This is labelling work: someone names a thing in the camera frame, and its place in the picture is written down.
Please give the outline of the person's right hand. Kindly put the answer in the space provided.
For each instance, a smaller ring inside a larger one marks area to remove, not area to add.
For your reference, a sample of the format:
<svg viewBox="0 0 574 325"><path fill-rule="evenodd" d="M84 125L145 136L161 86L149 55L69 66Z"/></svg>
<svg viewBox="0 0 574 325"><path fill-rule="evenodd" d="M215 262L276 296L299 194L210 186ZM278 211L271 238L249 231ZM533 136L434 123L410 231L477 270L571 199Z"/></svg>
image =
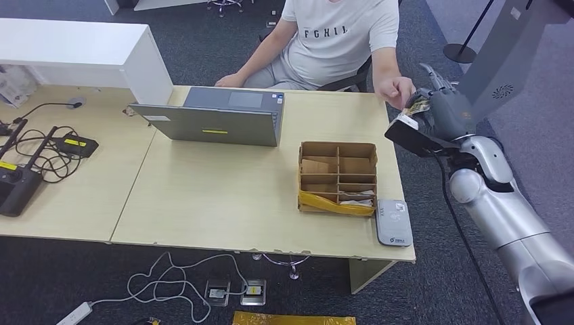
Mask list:
<svg viewBox="0 0 574 325"><path fill-rule="evenodd" d="M215 87L241 88L246 81L246 77L238 72L226 75L215 83Z"/></svg>

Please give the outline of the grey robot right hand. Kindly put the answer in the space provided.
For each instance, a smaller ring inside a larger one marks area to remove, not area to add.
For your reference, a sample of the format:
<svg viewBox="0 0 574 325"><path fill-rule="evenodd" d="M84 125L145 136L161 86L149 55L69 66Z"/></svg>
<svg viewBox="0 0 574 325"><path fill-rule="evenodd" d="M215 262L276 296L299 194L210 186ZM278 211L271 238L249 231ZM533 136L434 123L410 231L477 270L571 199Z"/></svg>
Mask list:
<svg viewBox="0 0 574 325"><path fill-rule="evenodd" d="M416 90L406 104L407 115L420 124L422 133L447 142L474 134L476 122L466 96L430 65L421 63L421 67L433 87Z"/></svg>

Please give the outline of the person's left hand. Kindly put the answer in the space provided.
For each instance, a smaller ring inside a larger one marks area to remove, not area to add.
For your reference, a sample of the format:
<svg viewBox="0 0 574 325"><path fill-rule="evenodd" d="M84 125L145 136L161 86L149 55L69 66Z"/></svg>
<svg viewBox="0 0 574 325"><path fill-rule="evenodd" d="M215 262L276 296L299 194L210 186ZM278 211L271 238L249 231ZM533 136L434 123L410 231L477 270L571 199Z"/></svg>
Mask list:
<svg viewBox="0 0 574 325"><path fill-rule="evenodd" d="M407 77L390 77L378 81L375 90L388 104L398 110L403 110L416 92L412 80Z"/></svg>

